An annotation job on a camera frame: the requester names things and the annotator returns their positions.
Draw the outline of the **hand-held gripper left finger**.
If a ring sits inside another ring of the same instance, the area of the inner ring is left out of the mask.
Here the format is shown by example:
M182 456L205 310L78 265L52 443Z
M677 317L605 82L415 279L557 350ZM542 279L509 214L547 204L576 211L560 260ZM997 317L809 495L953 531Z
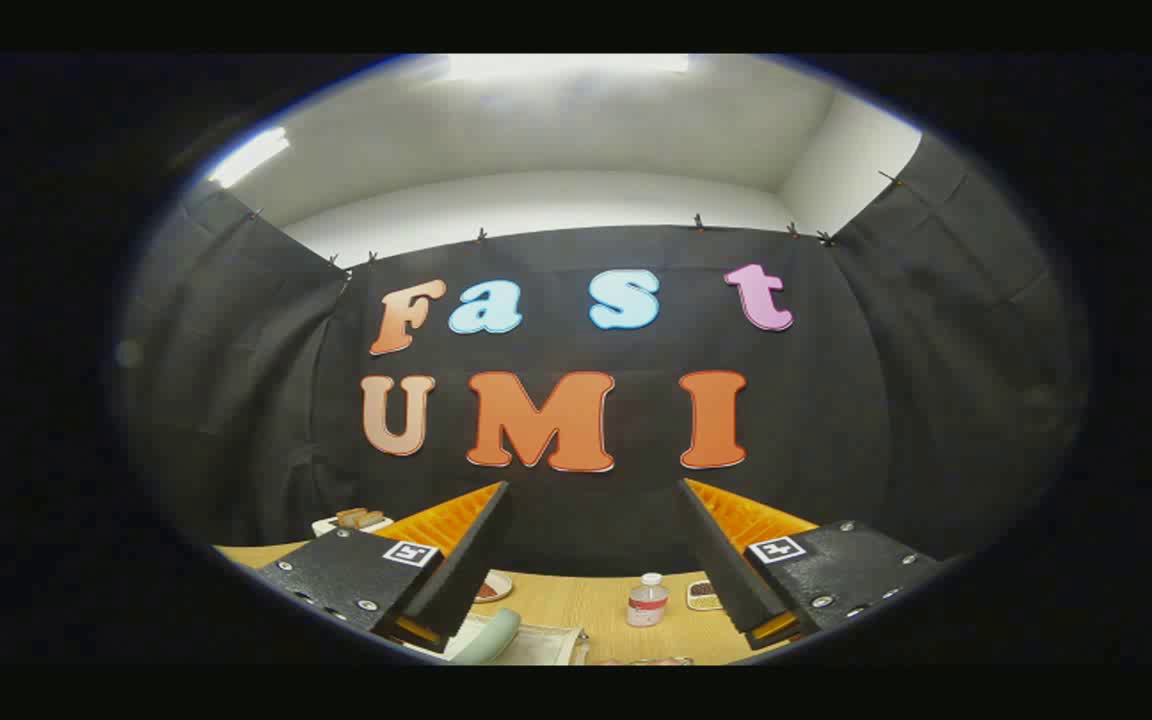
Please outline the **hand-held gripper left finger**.
M256 577L353 632L444 651L471 611L511 520L497 482L365 532L329 530Z

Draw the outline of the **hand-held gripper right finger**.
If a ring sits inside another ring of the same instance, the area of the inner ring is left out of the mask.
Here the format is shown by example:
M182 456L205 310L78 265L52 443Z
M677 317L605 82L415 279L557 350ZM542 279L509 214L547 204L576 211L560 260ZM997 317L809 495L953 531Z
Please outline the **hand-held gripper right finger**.
M942 569L861 521L817 525L690 478L679 483L679 511L687 546L751 650L832 632Z

